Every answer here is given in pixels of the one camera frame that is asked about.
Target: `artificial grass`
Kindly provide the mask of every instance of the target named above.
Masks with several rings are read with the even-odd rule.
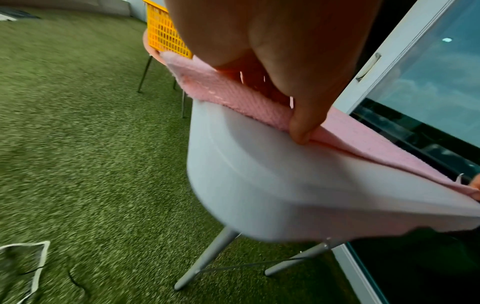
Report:
[[[51,241],[33,302],[81,302],[71,265],[93,303],[358,303],[331,253],[273,278],[262,267],[208,273],[175,292],[221,225],[189,186],[189,119],[171,74],[152,62],[136,92],[146,25],[26,11],[41,19],[0,23],[0,245]],[[215,266],[309,246],[239,238]]]

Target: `white cable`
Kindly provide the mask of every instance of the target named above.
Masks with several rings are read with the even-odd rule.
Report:
[[[10,244],[10,245],[5,245],[5,246],[0,247],[0,251],[1,251],[1,250],[6,249],[6,248],[10,248],[10,247],[34,247],[34,246],[40,246],[40,245],[43,245],[43,249],[41,250],[40,263],[37,266],[37,270],[35,271],[35,274],[33,275],[33,280],[31,282],[30,293],[27,294],[23,299],[21,299],[17,304],[22,304],[35,291],[38,290],[39,281],[40,281],[40,273],[42,272],[43,266],[45,266],[45,262],[47,261],[47,251],[48,251],[49,246],[50,246],[50,241],[44,241],[44,242],[40,242],[40,243],[18,243],[18,244]]]

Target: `white window frame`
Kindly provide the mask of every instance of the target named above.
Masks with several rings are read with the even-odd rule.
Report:
[[[350,114],[455,1],[418,0],[335,100],[333,106]],[[377,53],[381,55],[379,59],[376,58]],[[360,76],[363,77],[358,81],[356,77]],[[343,244],[332,251],[360,303],[382,304],[349,248]]]
[[[455,1],[418,0],[335,100],[333,106],[350,114]],[[381,57],[375,63],[377,53]],[[364,76],[358,81],[356,77],[362,75]]]

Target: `metal chair leg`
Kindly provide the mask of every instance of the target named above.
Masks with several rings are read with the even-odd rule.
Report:
[[[185,91],[181,95],[181,117],[185,118]]]
[[[208,266],[235,238],[239,236],[238,232],[231,230],[228,227],[216,236],[213,242],[205,249],[201,256],[196,260],[192,267],[178,280],[175,284],[175,290],[180,290],[185,287],[195,276]]]
[[[147,71],[149,70],[150,63],[152,62],[153,57],[151,55],[148,56],[148,61],[146,62],[145,71],[143,72],[143,76],[141,77],[140,85],[138,86],[137,93],[140,93],[140,89],[142,88],[142,84],[144,83],[145,76],[147,75]]]

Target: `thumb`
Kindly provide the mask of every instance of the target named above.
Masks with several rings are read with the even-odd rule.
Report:
[[[331,104],[295,99],[290,119],[292,139],[300,145],[308,143],[312,132],[327,118],[330,107]]]

